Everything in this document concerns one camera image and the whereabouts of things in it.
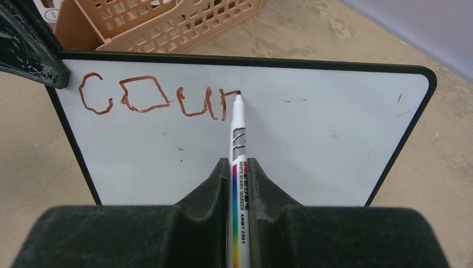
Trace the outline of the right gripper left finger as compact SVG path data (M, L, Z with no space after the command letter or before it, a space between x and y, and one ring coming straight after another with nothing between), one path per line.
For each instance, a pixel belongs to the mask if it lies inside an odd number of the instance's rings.
M13 267L225 267L226 158L173 205L57 206L31 228Z

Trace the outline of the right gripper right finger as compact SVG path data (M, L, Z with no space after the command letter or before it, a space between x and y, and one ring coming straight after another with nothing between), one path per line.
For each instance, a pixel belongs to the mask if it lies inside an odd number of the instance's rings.
M448 267L426 219L392 207L314 207L248 159L253 267Z

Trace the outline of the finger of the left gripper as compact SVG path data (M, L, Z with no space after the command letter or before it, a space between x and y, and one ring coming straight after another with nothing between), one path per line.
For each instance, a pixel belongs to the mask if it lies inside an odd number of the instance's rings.
M64 89L70 70L63 50L33 1L1 0L1 71Z

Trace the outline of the white whiteboard marker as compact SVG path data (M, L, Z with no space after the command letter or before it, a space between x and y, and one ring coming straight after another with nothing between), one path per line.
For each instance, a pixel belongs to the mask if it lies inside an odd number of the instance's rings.
M251 267L246 137L244 102L241 91L237 91L230 125L228 160L227 267Z

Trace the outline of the black framed whiteboard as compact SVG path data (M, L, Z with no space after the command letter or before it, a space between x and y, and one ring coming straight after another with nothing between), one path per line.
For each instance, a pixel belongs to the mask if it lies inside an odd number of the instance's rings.
M424 66L64 51L51 101L96 203L167 205L229 157L245 105L247 154L304 205L374 199L431 99Z

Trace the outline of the peach plastic file organizer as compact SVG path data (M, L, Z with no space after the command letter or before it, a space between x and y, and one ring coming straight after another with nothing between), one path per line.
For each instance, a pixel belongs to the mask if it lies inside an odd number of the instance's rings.
M34 1L67 50L178 54L254 16L262 1Z

